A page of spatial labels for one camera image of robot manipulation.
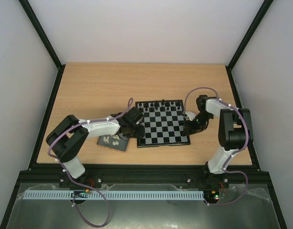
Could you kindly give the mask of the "black white chess board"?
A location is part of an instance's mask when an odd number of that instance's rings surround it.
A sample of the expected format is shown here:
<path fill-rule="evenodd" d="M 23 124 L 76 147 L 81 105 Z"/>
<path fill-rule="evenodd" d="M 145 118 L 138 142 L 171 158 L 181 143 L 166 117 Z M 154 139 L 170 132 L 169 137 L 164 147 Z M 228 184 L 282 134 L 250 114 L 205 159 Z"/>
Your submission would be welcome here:
<path fill-rule="evenodd" d="M 137 140 L 138 148 L 190 145 L 189 136 L 183 135 L 185 117 L 182 100 L 157 100 L 136 102 L 143 114 L 143 138 Z"/>

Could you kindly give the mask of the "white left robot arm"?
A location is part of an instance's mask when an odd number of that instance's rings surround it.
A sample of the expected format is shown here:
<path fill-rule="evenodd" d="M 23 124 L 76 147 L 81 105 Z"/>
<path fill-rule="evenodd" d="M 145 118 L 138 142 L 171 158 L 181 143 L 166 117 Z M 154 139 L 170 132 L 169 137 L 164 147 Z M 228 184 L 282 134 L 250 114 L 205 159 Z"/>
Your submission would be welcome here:
<path fill-rule="evenodd" d="M 57 159 L 70 176 L 77 179 L 85 173 L 77 155 L 87 139 L 103 135 L 116 135 L 123 140 L 141 139 L 145 134 L 142 119 L 143 113 L 135 107 L 95 120 L 77 119 L 74 115 L 68 115 L 46 138 L 49 151 L 55 153 L 49 153 L 49 156 Z"/>

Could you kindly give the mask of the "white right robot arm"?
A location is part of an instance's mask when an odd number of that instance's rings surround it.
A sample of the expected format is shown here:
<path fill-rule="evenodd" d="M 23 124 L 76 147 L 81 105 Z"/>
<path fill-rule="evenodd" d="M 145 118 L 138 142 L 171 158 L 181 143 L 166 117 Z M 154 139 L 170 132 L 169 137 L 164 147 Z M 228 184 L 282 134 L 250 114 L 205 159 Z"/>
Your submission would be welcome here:
<path fill-rule="evenodd" d="M 203 184 L 212 187 L 219 180 L 218 174 L 225 173 L 232 159 L 253 142 L 251 112 L 247 108 L 234 107 L 220 98 L 206 95 L 200 95 L 196 104 L 198 114 L 191 111 L 183 113 L 183 135 L 201 133 L 208 128 L 211 119 L 215 116 L 219 119 L 220 146 L 213 158 L 206 163 L 208 171 L 202 175 Z"/>

